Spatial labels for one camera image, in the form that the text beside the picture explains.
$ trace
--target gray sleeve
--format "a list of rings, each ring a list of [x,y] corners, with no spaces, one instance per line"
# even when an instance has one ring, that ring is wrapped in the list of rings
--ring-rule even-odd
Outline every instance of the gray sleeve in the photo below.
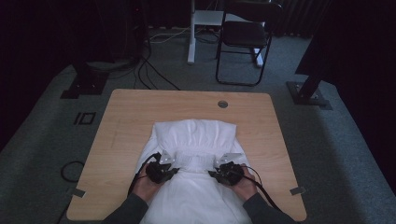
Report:
[[[122,205],[106,217],[102,223],[138,224],[148,209],[149,206],[143,199],[131,193]]]
[[[287,214],[276,210],[269,206],[266,201],[262,198],[260,193],[256,193],[244,203],[244,208],[247,211],[253,224],[265,224],[265,223],[281,223],[289,224],[296,223]]]

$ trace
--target table top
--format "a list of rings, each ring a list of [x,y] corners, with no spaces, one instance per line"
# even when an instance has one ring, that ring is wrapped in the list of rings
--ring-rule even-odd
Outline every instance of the table top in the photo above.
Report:
[[[219,106],[219,101],[227,107]],[[71,220],[103,220],[127,197],[154,122],[217,119],[236,124],[236,138],[276,205],[306,219],[271,97],[266,93],[114,90],[67,211]]]

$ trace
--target white towel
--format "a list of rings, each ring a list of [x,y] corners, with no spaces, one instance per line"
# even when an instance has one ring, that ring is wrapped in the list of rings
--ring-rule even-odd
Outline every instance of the white towel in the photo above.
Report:
[[[235,133],[236,125],[219,120],[156,122],[136,168],[165,149],[176,159],[172,168],[180,170],[160,188],[140,223],[251,223],[243,202],[207,172],[225,153],[244,153]],[[245,154],[234,162],[248,165]]]

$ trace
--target human hand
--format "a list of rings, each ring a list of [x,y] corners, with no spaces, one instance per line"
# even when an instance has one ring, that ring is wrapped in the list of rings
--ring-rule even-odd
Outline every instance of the human hand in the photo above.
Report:
[[[146,203],[151,200],[154,194],[163,186],[163,183],[157,184],[149,179],[146,174],[147,166],[148,164],[143,167],[136,184],[134,185],[134,189],[132,189],[132,193],[139,196]]]
[[[252,175],[249,171],[247,166],[243,163],[241,164],[242,170],[244,171],[244,175],[255,180],[254,175]],[[233,186],[227,186],[228,188],[232,189],[236,195],[239,196],[244,202],[247,201],[251,196],[257,193],[257,187],[256,185],[242,177],[242,179],[235,185]]]

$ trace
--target metal stand base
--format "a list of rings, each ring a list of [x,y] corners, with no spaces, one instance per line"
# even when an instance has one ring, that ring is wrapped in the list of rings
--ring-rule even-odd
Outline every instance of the metal stand base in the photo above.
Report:
[[[322,110],[332,110],[332,106],[328,100],[325,100],[320,93],[319,89],[316,89],[314,94],[310,97],[303,97],[299,94],[301,87],[304,85],[303,82],[286,82],[289,88],[291,97],[297,105],[318,105]]]
[[[106,85],[108,73],[91,71],[92,80],[82,81],[76,76],[70,89],[62,93],[61,99],[77,99],[82,95],[100,95]]]

